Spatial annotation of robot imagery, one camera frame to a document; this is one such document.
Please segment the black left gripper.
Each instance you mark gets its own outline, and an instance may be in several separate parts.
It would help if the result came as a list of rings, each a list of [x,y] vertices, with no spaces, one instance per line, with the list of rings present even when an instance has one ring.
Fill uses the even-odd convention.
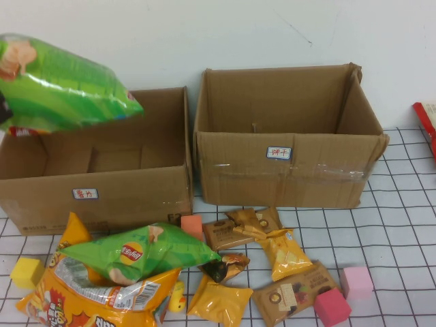
[[[0,93],[0,124],[5,123],[13,116],[13,112],[10,109],[4,94]]]

